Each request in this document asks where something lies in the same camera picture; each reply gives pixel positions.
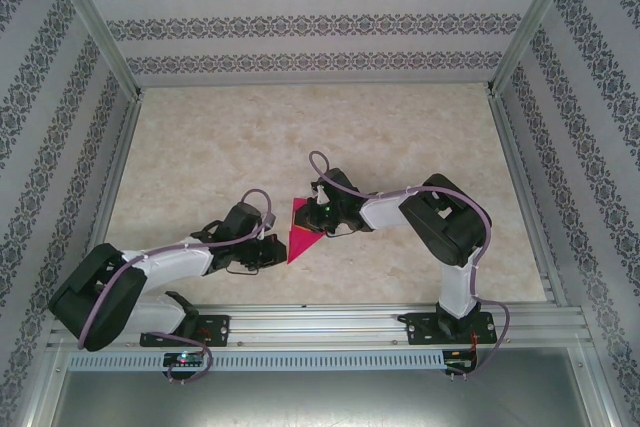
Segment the aluminium side rail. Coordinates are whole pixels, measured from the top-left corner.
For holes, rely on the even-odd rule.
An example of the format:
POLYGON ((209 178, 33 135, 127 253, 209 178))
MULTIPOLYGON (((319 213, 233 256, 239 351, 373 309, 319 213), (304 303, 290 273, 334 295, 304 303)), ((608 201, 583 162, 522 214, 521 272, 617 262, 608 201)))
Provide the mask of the aluminium side rail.
POLYGON ((72 163, 49 260, 52 294, 89 250, 106 238, 138 99, 104 88, 72 163))
POLYGON ((536 204, 528 183, 526 171, 519 155, 516 139, 510 128, 501 100, 494 94, 488 94, 488 103, 494 119, 501 147, 514 186, 516 198, 523 217, 529 242, 545 295, 559 307, 567 307, 570 302, 562 289, 554 258, 544 234, 542 222, 538 216, 536 204))

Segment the pink square paper sheet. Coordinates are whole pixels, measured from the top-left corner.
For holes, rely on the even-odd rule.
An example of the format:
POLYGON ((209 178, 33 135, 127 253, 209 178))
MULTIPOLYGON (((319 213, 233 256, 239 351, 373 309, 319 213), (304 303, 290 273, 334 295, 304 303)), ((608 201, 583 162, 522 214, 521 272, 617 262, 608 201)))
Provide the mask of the pink square paper sheet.
POLYGON ((288 264, 294 262, 299 256, 325 236, 324 233, 313 232, 296 224, 295 214, 306 204, 306 202, 307 200, 301 197, 295 197, 293 199, 291 227, 289 230, 288 264))

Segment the aluminium mounting rail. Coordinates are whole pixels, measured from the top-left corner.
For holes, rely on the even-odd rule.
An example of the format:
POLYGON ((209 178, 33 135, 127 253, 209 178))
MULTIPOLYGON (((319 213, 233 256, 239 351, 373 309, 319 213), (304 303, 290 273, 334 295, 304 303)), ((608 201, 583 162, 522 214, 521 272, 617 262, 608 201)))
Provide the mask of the aluminium mounting rail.
MULTIPOLYGON (((200 305, 201 313, 227 315, 230 350, 391 349, 408 345, 397 317, 433 312, 429 304, 200 305)), ((508 307, 510 325, 503 348, 573 347, 590 344, 592 334, 579 307, 549 302, 508 307)))

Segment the left aluminium side rail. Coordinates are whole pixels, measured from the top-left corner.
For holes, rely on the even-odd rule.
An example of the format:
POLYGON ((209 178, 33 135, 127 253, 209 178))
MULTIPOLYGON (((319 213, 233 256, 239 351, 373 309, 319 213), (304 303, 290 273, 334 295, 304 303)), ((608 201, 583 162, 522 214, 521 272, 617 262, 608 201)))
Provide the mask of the left aluminium side rail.
POLYGON ((49 260, 52 294, 89 250, 106 238, 138 99, 104 88, 72 163, 49 260))

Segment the right aluminium side rail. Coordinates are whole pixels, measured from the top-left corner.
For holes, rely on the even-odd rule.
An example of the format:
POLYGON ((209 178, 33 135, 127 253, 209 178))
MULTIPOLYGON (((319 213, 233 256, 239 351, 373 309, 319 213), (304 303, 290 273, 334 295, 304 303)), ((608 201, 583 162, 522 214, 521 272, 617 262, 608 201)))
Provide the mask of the right aluminium side rail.
POLYGON ((488 103, 494 119, 501 147, 514 186, 516 198, 523 217, 529 242, 545 295, 559 307, 567 307, 570 302, 562 289, 554 258, 544 234, 542 222, 538 216, 536 204, 528 183, 526 171, 519 155, 516 139, 510 128, 501 100, 494 94, 488 94, 488 103))

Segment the right aluminium frame post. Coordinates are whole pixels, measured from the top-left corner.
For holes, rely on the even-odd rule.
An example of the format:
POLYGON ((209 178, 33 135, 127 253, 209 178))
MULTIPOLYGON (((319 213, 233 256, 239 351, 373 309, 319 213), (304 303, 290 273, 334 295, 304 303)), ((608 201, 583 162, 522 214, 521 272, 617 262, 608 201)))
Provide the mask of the right aluminium frame post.
POLYGON ((516 29, 513 39, 505 50, 493 78, 487 84, 490 96, 496 97, 504 90, 552 3, 553 0, 532 0, 521 23, 516 29))

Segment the left aluminium frame post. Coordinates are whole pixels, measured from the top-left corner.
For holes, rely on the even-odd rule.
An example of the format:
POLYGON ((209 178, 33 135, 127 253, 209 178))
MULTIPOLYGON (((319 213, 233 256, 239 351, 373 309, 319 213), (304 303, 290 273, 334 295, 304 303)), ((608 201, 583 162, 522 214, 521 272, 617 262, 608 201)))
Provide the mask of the left aluminium frame post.
POLYGON ((127 97, 137 98, 140 87, 94 0, 71 0, 71 2, 127 97))

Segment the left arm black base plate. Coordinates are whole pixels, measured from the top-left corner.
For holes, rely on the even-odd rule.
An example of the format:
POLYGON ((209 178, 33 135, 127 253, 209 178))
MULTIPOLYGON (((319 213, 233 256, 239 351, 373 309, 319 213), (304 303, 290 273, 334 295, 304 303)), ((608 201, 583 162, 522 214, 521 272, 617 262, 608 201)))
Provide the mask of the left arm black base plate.
POLYGON ((227 315, 199 315, 186 317, 170 335, 180 340, 166 339, 152 333, 140 335, 142 347, 178 347, 189 346, 184 338, 204 344, 207 347, 226 347, 230 330, 230 317, 227 315))

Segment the grey metal sheet panel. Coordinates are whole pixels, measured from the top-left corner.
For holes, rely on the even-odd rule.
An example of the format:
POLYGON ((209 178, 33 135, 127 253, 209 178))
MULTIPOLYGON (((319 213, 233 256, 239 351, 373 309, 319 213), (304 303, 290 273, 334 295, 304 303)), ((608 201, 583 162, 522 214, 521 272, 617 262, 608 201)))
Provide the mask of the grey metal sheet panel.
POLYGON ((467 379, 427 369, 160 373, 47 359, 27 427, 620 427, 579 349, 505 349, 467 379))

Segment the aluminium frame post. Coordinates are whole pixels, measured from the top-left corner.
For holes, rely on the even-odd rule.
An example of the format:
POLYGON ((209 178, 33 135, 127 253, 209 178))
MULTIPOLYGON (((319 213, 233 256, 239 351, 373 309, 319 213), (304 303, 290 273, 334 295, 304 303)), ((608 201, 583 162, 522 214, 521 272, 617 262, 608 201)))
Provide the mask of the aluminium frame post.
POLYGON ((137 98, 140 87, 94 0, 71 0, 71 2, 127 97, 137 98))
POLYGON ((487 84, 490 96, 496 97, 504 90, 552 3, 553 0, 532 0, 521 23, 516 29, 513 39, 505 50, 493 78, 487 84))

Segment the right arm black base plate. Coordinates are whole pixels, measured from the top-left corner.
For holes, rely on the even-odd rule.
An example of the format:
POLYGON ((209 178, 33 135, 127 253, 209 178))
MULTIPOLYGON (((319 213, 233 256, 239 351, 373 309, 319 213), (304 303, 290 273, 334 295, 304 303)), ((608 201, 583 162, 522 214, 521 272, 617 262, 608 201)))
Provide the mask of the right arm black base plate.
POLYGON ((410 345, 493 345, 497 333, 489 312, 471 313, 464 319, 449 314, 424 312, 399 315, 396 320, 405 326, 410 345))

